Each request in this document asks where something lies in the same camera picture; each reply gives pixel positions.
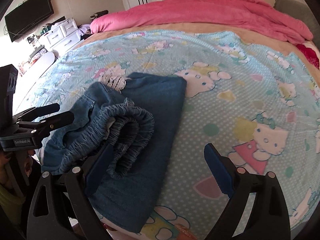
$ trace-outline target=drawer handle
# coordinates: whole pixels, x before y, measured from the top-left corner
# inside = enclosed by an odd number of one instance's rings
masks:
[[[64,46],[67,46],[72,40],[68,41],[66,44],[64,44]]]

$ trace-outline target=white drawer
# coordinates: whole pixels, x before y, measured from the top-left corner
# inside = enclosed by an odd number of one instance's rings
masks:
[[[60,26],[63,35],[66,37],[78,29],[74,19],[67,20]]]
[[[71,49],[74,45],[76,45],[79,41],[80,41],[80,35],[78,31],[75,31],[72,34],[65,37],[58,44],[56,44],[52,48],[52,52],[56,55],[56,57],[61,57],[69,49]]]
[[[60,28],[48,31],[45,35],[41,36],[45,47],[52,47],[64,38]]]

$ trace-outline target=bed sheet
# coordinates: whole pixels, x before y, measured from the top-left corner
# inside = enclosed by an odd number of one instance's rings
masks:
[[[141,232],[126,233],[152,240],[205,238],[228,201],[203,157],[209,142],[252,173],[276,173],[294,228],[309,218],[320,197],[320,90],[312,68],[294,53],[286,56],[229,31],[139,31],[67,53],[18,111],[56,102],[60,111],[69,110],[105,73],[182,76],[186,99],[161,196]],[[251,195],[238,233],[253,200]]]
[[[215,33],[215,32],[223,32],[223,31],[231,31],[236,33],[241,37],[241,39],[247,43],[255,43],[260,45],[265,45],[270,47],[276,51],[281,52],[284,55],[289,55],[289,53],[295,53],[302,62],[306,65],[310,74],[316,80],[317,84],[320,84],[320,71],[314,69],[314,66],[308,62],[303,53],[297,49],[294,45],[289,42],[279,41],[267,36],[264,36],[260,33],[222,24],[211,24],[211,23],[170,23],[170,24],[160,24],[160,25],[145,25],[139,27],[126,28],[118,31],[109,31],[102,33],[95,33],[86,39],[83,43],[79,44],[76,48],[84,46],[94,41],[104,40],[107,38],[111,38],[117,35],[122,35],[130,32],[139,32],[139,31],[151,31],[151,30],[176,30],[183,31],[186,33]],[[306,47],[312,48],[317,54],[318,49],[314,45],[312,41],[306,41],[303,43]]]

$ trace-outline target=wall-mounted tv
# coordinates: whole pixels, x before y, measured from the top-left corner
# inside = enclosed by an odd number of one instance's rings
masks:
[[[4,17],[11,41],[26,34],[53,13],[50,0],[26,0]]]

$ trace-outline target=pink comforter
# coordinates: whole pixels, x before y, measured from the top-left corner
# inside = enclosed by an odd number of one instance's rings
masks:
[[[181,22],[231,25],[294,45],[313,38],[302,21],[276,11],[264,0],[164,0],[101,16],[90,28],[99,33]]]

